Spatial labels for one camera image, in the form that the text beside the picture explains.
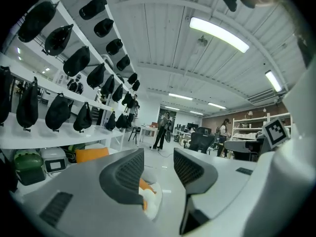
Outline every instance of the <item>curved ceiling beam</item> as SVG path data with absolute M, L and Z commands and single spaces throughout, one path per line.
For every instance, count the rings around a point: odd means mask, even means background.
M 144 4 L 144 3 L 164 3 L 164 4 L 172 4 L 177 6 L 186 6 L 189 8 L 193 8 L 196 10 L 203 11 L 205 13 L 213 15 L 214 18 L 219 20 L 223 20 L 226 24 L 229 24 L 234 29 L 238 30 L 243 36 L 249 39 L 249 41 L 267 58 L 267 60 L 271 63 L 275 74 L 281 80 L 281 83 L 286 91 L 288 91 L 288 87 L 286 81 L 282 75 L 280 68 L 278 67 L 276 61 L 272 57 L 272 55 L 267 51 L 267 49 L 254 37 L 251 32 L 249 32 L 246 28 L 244 28 L 241 24 L 237 23 L 234 19 L 228 17 L 222 12 L 217 10 L 213 11 L 212 8 L 199 4 L 197 2 L 187 1 L 187 0 L 126 0 L 116 3 L 116 6 L 131 6 L 137 4 Z
M 248 98 L 247 95 L 239 92 L 238 90 L 235 90 L 235 89 L 227 86 L 226 84 L 223 84 L 223 83 L 218 82 L 218 81 L 216 81 L 214 79 L 211 79 L 211 78 L 207 78 L 207 77 L 204 77 L 204 76 L 200 76 L 198 74 L 194 74 L 192 72 L 187 72 L 185 74 L 184 70 L 174 69 L 174 68 L 171 68 L 171 67 L 160 66 L 160 65 L 145 64 L 145 63 L 139 63 L 138 67 L 139 68 L 159 70 L 159 71 L 162 71 L 162 72 L 167 72 L 167 73 L 171 73 L 171 74 L 175 74 L 175 75 L 181 75 L 181 76 L 186 76 L 186 77 L 189 77 L 189 78 L 194 78 L 194 79 L 197 79 L 197 80 L 200 80 L 200 81 L 205 81 L 205 82 L 207 82 L 209 84 L 212 84 L 212 85 L 218 86 L 218 87 L 220 87 L 222 89 L 225 89 L 225 90 L 229 91 L 230 93 L 233 93 L 236 96 L 242 98 L 243 100 L 247 100 L 247 98 Z

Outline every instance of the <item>brown wall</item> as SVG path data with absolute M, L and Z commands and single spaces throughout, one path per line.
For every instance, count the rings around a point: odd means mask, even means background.
M 212 118 L 203 118 L 202 119 L 202 126 L 203 127 L 209 127 L 212 129 L 212 132 L 215 133 L 216 128 L 220 127 L 221 124 L 223 123 L 224 119 L 228 118 L 230 120 L 230 124 L 227 125 L 227 131 L 229 133 L 232 133 L 232 128 L 233 128 L 233 119 L 244 119 L 245 115 L 246 118 L 249 119 L 250 117 L 248 116 L 248 112 L 252 111 L 253 112 L 253 118 L 260 118 L 263 116 L 266 116 L 266 113 L 270 113 L 270 115 L 277 115 L 277 114 L 282 114 L 282 113 L 287 113 L 287 109 L 286 107 L 280 103 L 278 104 L 278 106 L 276 105 L 271 105 L 271 106 L 267 106 L 267 112 L 264 113 L 263 112 L 263 107 L 257 108 L 257 109 L 253 109 L 253 110 L 248 110 L 248 111 L 244 111 L 244 112 L 240 112 L 240 113 L 233 113 L 233 114 L 229 114 L 229 115 L 224 115 L 224 116 L 218 116 L 218 117 L 212 117 Z M 286 125 L 290 125 L 290 122 L 288 120 L 286 120 Z M 258 123 L 253 123 L 252 127 L 261 127 L 262 126 L 262 122 L 258 122 Z

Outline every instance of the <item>fluorescent light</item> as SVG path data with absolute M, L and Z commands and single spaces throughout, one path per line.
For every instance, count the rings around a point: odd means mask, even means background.
M 196 112 L 192 112 L 192 111 L 190 111 L 190 113 L 199 114 L 199 115 L 204 115 L 203 113 L 196 113 Z
M 270 83 L 272 84 L 272 86 L 276 90 L 276 92 L 279 92 L 282 90 L 280 84 L 278 83 L 275 75 L 272 73 L 271 70 L 266 72 L 266 77 L 269 79 Z
M 226 109 L 226 107 L 224 107 L 224 106 L 220 106 L 220 105 L 216 105 L 216 104 L 212 104 L 212 103 L 208 103 L 208 105 L 212 105 L 212 106 L 215 106 L 215 107 L 218 107 L 221 109 Z
M 184 97 L 184 96 L 180 96 L 180 95 L 176 95 L 176 94 L 172 94 L 172 93 L 169 93 L 169 96 L 171 96 L 171 97 L 179 97 L 179 98 L 183 98 L 183 99 L 187 99 L 187 100 L 192 100 L 193 99 L 191 97 Z
M 179 110 L 180 110 L 180 109 L 173 108 L 173 107 L 169 107 L 169 106 L 166 106 L 166 108 L 168 108 L 168 109 L 172 109 L 172 110 L 176 110 L 176 111 L 179 111 Z
M 240 52 L 245 53 L 249 49 L 249 46 L 234 34 L 205 20 L 193 17 L 190 27 L 211 34 L 237 48 Z

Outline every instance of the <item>orange object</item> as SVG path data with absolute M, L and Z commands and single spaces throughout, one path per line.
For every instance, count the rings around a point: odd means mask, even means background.
M 108 148 L 77 149 L 76 150 L 77 163 L 98 159 L 98 158 L 108 156 L 108 155 L 109 155 Z
M 143 200 L 144 204 L 143 204 L 143 211 L 145 211 L 147 209 L 147 202 L 145 200 Z
M 156 194 L 153 188 L 150 187 L 150 185 L 146 183 L 142 178 L 139 180 L 139 187 L 142 188 L 143 190 L 150 189 L 154 194 Z

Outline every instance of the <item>white shelf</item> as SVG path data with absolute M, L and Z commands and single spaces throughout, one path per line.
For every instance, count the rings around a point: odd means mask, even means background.
M 108 131 L 98 125 L 92 125 L 90 128 L 84 129 L 83 133 L 79 133 L 74 130 L 72 123 L 63 123 L 59 128 L 59 132 L 53 132 L 46 126 L 43 119 L 38 119 L 30 129 L 31 132 L 23 131 L 23 128 L 16 120 L 16 115 L 10 113 L 4 122 L 4 126 L 0 126 L 0 148 L 28 149 L 60 147 L 112 139 L 124 134 L 118 130 Z
M 273 119 L 273 118 L 290 118 L 290 117 L 291 117 L 290 113 L 282 113 L 282 114 L 272 115 L 272 116 L 270 116 L 270 119 Z
M 244 137 L 238 137 L 238 136 L 233 136 L 235 139 L 240 139 L 240 140 L 256 140 L 256 139 L 250 139 L 250 138 L 244 138 Z
M 17 61 L 5 56 L 4 54 L 0 53 L 0 64 L 4 67 L 10 67 L 10 71 L 13 75 L 16 77 L 25 80 L 27 82 L 33 82 L 34 81 L 34 73 L 26 68 L 24 68 L 20 63 Z M 55 93 L 63 93 L 65 97 L 80 101 L 80 102 L 88 102 L 90 106 L 94 106 L 97 108 L 101 108 L 103 110 L 107 111 L 113 111 L 112 107 L 106 106 L 104 104 L 101 104 L 99 102 L 96 102 L 94 100 L 88 99 L 84 96 L 81 96 L 79 94 L 76 94 L 62 86 L 59 86 L 45 78 L 37 77 L 38 80 L 38 86 L 40 88 L 55 92 Z
M 56 9 L 59 11 L 59 13 L 62 15 L 62 17 L 66 20 L 67 24 L 71 25 L 73 24 L 72 31 L 79 37 L 79 39 L 82 41 L 82 43 L 89 47 L 90 53 L 95 56 L 95 58 L 100 62 L 104 63 L 104 66 L 108 73 L 111 75 L 114 75 L 114 79 L 121 84 L 122 81 L 117 77 L 117 75 L 113 72 L 113 70 L 110 68 L 110 66 L 104 62 L 104 59 L 101 57 L 101 55 L 97 52 L 97 50 L 94 48 L 94 46 L 91 44 L 91 42 L 88 40 L 88 38 L 83 34 L 83 32 L 80 30 L 79 26 L 76 24 L 76 22 L 73 20 L 69 12 L 66 10 L 64 5 L 62 4 L 62 1 L 60 0 L 51 0 L 53 3 L 58 3 Z M 128 89 L 128 87 L 123 83 L 123 88 L 127 91 L 131 91 Z
M 235 120 L 235 122 L 252 123 L 252 122 L 261 122 L 261 121 L 267 121 L 267 120 L 268 120 L 268 117 L 261 117 L 261 118 L 249 118 L 249 119 Z
M 234 130 L 239 130 L 239 131 L 260 131 L 260 130 L 262 130 L 262 127 L 258 127 L 258 128 L 234 128 Z

